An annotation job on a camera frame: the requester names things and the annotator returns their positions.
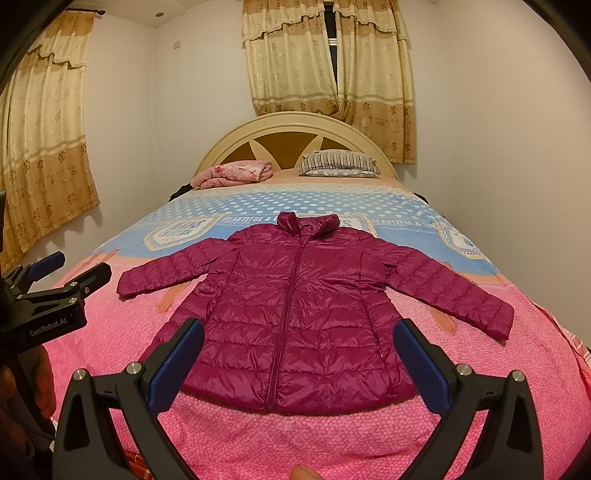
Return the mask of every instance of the pink blanket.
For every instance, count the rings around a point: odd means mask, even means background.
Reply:
[[[211,167],[198,173],[191,180],[191,187],[200,190],[233,187],[265,181],[272,176],[273,167],[269,161],[239,160]]]
[[[82,262],[67,278],[105,258],[113,276],[107,286],[88,298],[88,325],[47,344],[59,401],[76,368],[88,367],[93,375],[107,374],[122,371],[139,358],[170,313],[201,280],[177,290],[171,304],[165,302],[171,290],[121,302],[115,293],[121,273],[147,259],[120,257],[115,251]],[[412,318],[452,361],[465,362],[487,375],[504,377],[512,369],[525,372],[540,421],[544,476],[556,480],[591,430],[591,370],[583,351],[577,350],[579,342],[565,334],[551,314],[504,277],[471,279],[514,306],[514,326],[505,346],[463,322],[450,320],[454,328],[442,328],[424,304],[392,290],[387,293],[400,313]],[[163,303],[167,311],[161,308]],[[485,416],[485,412],[476,416],[446,478],[463,471]],[[418,397],[353,415],[306,417],[249,414],[185,394],[179,394],[171,410],[159,419],[203,480],[286,480],[297,463],[316,469],[326,480],[395,480],[439,421]],[[137,451],[119,412],[114,421],[123,447]]]

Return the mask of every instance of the curtain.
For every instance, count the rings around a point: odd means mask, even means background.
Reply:
[[[242,41],[257,115],[338,112],[323,0],[244,0]]]
[[[96,207],[82,122],[93,14],[64,12],[0,95],[0,189],[7,191],[2,271],[44,235]]]
[[[415,162],[407,35],[396,0],[335,0],[339,113],[393,163]]]

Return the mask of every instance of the ceiling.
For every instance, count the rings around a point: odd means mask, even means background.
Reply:
[[[105,10],[109,15],[134,20],[149,27],[157,28],[185,13],[189,8],[207,0],[90,0],[73,1],[72,8]],[[156,14],[163,12],[163,17]]]

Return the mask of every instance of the jacket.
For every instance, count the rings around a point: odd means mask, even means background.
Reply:
[[[401,319],[384,288],[509,336],[513,307],[420,251],[336,215],[247,227],[124,272],[123,299],[207,278],[161,328],[147,356],[188,317],[206,341],[183,391],[257,412],[344,414],[400,402],[415,387],[392,344]]]

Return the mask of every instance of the logo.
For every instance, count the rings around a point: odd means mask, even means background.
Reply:
[[[225,213],[216,213],[190,219],[171,220],[146,235],[144,244],[148,250],[156,252],[189,242],[193,243],[209,232],[225,216]]]
[[[41,328],[38,328],[37,330],[31,330],[29,332],[29,335],[31,335],[32,337],[34,337],[36,335],[40,335],[42,333],[48,332],[49,330],[53,330],[54,328],[61,327],[62,325],[65,325],[67,323],[68,322],[66,321],[66,319],[56,320],[55,322],[48,323],[47,325],[44,325]]]

